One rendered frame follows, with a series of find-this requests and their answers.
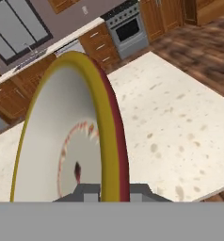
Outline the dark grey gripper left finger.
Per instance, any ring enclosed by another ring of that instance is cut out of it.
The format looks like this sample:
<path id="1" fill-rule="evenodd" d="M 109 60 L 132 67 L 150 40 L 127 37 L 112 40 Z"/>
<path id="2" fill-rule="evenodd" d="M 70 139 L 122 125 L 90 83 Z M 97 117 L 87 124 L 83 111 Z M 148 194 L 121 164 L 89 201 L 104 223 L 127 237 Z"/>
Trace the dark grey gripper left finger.
<path id="1" fill-rule="evenodd" d="M 101 188 L 99 184 L 79 184 L 72 193 L 57 199 L 60 202 L 99 202 Z"/>

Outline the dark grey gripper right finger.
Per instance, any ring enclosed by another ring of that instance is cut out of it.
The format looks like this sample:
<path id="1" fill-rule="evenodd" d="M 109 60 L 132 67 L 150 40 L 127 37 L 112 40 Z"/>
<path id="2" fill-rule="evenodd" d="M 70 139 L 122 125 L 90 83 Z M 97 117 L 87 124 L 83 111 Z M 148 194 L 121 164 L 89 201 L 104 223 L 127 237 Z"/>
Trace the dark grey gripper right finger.
<path id="1" fill-rule="evenodd" d="M 147 184 L 130 184 L 130 202 L 169 202 L 151 191 Z"/>

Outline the yellow rimmed red white bowl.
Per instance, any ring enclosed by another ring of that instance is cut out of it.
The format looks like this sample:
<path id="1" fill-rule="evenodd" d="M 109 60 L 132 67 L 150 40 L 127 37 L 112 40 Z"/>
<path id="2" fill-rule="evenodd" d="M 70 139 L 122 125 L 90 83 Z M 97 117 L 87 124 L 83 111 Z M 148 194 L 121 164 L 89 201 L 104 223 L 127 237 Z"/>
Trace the yellow rimmed red white bowl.
<path id="1" fill-rule="evenodd" d="M 70 51 L 46 70 L 27 111 L 10 190 L 11 201 L 54 201 L 59 155 L 73 127 L 95 120 L 101 200 L 130 200 L 129 161 L 116 94 L 99 64 Z"/>

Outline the wooden base cupboard run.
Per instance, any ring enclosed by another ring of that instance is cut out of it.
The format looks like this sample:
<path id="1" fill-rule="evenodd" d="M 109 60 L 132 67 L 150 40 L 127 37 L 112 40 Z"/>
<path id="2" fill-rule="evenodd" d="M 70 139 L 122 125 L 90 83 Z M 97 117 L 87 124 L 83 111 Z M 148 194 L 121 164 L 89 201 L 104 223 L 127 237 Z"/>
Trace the wooden base cupboard run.
<path id="1" fill-rule="evenodd" d="M 12 124 L 25 115 L 42 76 L 56 59 L 56 51 L 73 40 L 79 40 L 85 52 L 104 70 L 120 61 L 105 22 L 98 18 L 86 24 L 49 46 L 42 56 L 20 70 L 14 68 L 0 77 L 0 115 L 5 122 Z"/>

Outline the stainless steel dishwasher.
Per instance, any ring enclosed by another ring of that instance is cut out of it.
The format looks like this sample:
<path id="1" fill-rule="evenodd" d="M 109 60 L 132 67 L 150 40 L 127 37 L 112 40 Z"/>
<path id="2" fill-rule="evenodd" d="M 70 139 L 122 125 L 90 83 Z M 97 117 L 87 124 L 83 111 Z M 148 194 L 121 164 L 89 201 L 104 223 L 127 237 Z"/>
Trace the stainless steel dishwasher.
<path id="1" fill-rule="evenodd" d="M 70 41 L 69 43 L 65 44 L 64 46 L 62 46 L 59 49 L 57 49 L 56 51 L 54 51 L 54 54 L 56 56 L 61 56 L 64 53 L 67 53 L 70 51 L 76 51 L 76 52 L 81 52 L 81 53 L 85 52 L 79 39 L 76 39 L 76 40 Z"/>

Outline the silver sink tap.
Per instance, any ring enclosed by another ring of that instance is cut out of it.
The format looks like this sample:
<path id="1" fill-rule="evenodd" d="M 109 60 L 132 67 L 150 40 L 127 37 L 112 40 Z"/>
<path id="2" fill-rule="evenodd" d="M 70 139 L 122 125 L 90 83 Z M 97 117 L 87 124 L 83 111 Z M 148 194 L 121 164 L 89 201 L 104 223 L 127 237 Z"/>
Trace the silver sink tap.
<path id="1" fill-rule="evenodd" d="M 30 51 L 31 56 L 33 56 L 34 58 L 37 58 L 37 57 L 38 57 L 38 55 L 39 55 L 38 51 L 37 51 L 36 49 L 33 50 L 33 49 L 30 47 L 30 45 L 27 44 L 26 42 L 24 43 L 24 47 L 26 47 L 26 48 Z"/>

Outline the stainless steel oven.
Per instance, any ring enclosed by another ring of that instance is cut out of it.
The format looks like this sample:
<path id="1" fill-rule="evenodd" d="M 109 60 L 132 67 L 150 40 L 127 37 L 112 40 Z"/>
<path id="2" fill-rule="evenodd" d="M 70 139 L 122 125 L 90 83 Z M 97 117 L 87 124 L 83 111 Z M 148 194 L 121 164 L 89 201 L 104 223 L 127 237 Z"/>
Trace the stainless steel oven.
<path id="1" fill-rule="evenodd" d="M 121 59 L 149 46 L 138 0 L 125 0 L 101 16 Z"/>

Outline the dark framed window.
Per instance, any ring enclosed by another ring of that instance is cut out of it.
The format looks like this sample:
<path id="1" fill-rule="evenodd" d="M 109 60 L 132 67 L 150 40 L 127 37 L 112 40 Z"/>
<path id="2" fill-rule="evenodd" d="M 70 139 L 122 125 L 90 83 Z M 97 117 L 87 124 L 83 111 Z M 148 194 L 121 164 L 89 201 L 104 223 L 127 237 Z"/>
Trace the dark framed window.
<path id="1" fill-rule="evenodd" d="M 53 38 L 30 0 L 0 0 L 0 58 L 9 65 Z"/>

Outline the wooden tall cupboard run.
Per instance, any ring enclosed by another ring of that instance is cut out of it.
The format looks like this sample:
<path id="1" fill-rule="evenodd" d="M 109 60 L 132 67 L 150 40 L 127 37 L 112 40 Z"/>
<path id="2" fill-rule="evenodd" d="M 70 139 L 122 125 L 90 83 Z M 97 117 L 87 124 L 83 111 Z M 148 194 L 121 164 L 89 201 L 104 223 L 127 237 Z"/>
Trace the wooden tall cupboard run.
<path id="1" fill-rule="evenodd" d="M 204 26 L 224 15 L 224 0 L 139 0 L 149 42 L 184 24 Z"/>

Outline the wooden wall cupboard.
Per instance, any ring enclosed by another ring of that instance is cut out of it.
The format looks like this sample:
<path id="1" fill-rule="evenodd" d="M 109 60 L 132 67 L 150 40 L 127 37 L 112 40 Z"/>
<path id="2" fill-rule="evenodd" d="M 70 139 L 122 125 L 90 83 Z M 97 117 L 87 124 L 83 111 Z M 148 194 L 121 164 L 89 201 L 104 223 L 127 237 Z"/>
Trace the wooden wall cupboard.
<path id="1" fill-rule="evenodd" d="M 70 6 L 76 4 L 79 1 L 80 0 L 48 0 L 56 14 L 65 10 L 66 8 L 69 8 Z"/>

